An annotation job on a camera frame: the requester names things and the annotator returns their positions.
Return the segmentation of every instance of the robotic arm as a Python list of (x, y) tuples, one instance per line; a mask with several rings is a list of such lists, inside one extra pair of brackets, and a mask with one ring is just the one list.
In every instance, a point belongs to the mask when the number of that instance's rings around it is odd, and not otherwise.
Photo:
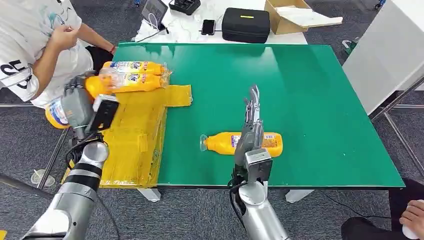
[(47, 211), (22, 240), (83, 240), (97, 199), (102, 168), (109, 148), (100, 130), (110, 127), (118, 108), (115, 97), (99, 95), (91, 101), (84, 81), (91, 73), (73, 78), (65, 86), (63, 110), (75, 138), (71, 154), (75, 166), (53, 197)]
[(250, 88), (250, 97), (245, 100), (245, 121), (235, 149), (231, 205), (251, 240), (290, 240), (267, 199), (273, 160), (262, 148), (264, 127), (256, 85)]
[[(110, 127), (118, 108), (116, 98), (99, 95), (94, 103), (84, 89), (90, 74), (75, 77), (65, 86), (62, 107), (74, 130), (69, 153), (75, 166), (54, 196), (47, 211), (22, 240), (82, 240), (97, 199), (102, 168), (109, 155), (100, 130)], [(230, 201), (251, 240), (290, 240), (267, 199), (273, 160), (265, 148), (260, 119), (259, 90), (250, 89), (235, 165), (230, 184)]]

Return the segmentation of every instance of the hand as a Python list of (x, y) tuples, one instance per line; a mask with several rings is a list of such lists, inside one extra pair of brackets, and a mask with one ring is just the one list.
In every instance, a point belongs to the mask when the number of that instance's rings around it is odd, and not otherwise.
[(411, 229), (416, 236), (424, 240), (424, 202), (412, 200), (399, 219), (402, 225)]
[(77, 33), (77, 30), (73, 30), (68, 25), (58, 26), (51, 34), (48, 44), (54, 46), (59, 51), (73, 48), (77, 44)]

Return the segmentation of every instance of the green tabletop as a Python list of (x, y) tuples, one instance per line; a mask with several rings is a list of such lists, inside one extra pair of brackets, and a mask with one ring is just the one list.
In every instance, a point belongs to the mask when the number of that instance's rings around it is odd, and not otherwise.
[(264, 130), (283, 137), (270, 186), (404, 187), (330, 46), (121, 43), (114, 60), (166, 63), (192, 87), (191, 106), (168, 109), (158, 185), (227, 185), (233, 156), (199, 137), (240, 132), (257, 84)]

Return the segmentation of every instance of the person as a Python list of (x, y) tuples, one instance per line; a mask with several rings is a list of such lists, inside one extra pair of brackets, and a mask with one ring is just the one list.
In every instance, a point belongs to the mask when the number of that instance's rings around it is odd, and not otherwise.
[(403, 178), (405, 188), (388, 191), (391, 231), (378, 228), (363, 217), (351, 217), (341, 226), (343, 240), (408, 240), (402, 227), (407, 226), (424, 240), (424, 185)]
[(24, 102), (45, 108), (73, 77), (113, 58), (116, 47), (82, 22), (70, 0), (0, 0), (0, 6), (0, 88)]

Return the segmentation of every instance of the white table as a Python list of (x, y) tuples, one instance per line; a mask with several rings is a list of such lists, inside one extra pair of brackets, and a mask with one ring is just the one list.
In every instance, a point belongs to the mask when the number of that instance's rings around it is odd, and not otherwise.
[[(221, 23), (224, 12), (227, 8), (253, 9), (263, 10), (265, 0), (202, 0), (200, 7), (188, 16), (182, 12), (168, 10), (163, 17), (162, 24), (167, 27), (169, 34), (162, 31), (143, 42), (148, 43), (235, 43), (222, 38), (222, 32), (217, 31), (215, 35), (201, 35), (203, 20), (215, 20), (216, 30), (221, 30)], [(158, 31), (151, 27), (150, 24), (143, 20), (137, 36), (134, 38), (136, 42), (151, 36)], [(267, 44), (308, 44), (302, 32), (290, 33), (283, 35), (275, 35), (272, 31), (269, 33)], [(161, 194), (154, 188), (138, 188), (148, 200), (152, 202), (159, 201)], [(313, 190), (290, 190), (286, 195), (286, 200), (294, 203), (311, 193)]]
[(423, 9), (422, 0), (388, 0), (344, 63), (367, 114), (424, 75)]

